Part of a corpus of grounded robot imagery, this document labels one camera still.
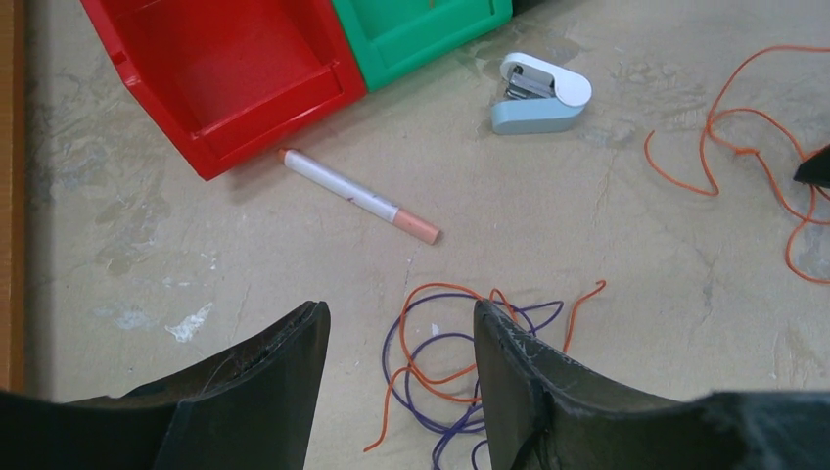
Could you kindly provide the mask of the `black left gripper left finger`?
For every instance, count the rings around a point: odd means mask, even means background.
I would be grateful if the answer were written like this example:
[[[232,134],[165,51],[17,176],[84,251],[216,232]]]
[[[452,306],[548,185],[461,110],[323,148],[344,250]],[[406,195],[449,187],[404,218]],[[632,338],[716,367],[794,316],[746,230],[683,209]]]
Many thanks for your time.
[[[3,393],[5,469],[301,469],[326,360],[328,306],[118,397]]]

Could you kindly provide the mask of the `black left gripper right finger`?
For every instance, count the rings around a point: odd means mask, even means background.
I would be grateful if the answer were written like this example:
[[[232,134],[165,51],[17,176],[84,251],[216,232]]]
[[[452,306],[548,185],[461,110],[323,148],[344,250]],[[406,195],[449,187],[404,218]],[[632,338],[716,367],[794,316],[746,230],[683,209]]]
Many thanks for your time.
[[[692,401],[605,377],[489,301],[474,348],[495,469],[825,469],[825,392],[717,392]]]

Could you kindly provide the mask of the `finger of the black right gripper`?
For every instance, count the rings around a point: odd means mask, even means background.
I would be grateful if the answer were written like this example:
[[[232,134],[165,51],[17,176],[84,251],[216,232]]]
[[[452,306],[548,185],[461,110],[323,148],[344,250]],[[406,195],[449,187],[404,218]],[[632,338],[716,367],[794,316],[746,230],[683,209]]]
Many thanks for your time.
[[[825,146],[801,163],[793,180],[822,189],[830,188],[830,148]]]

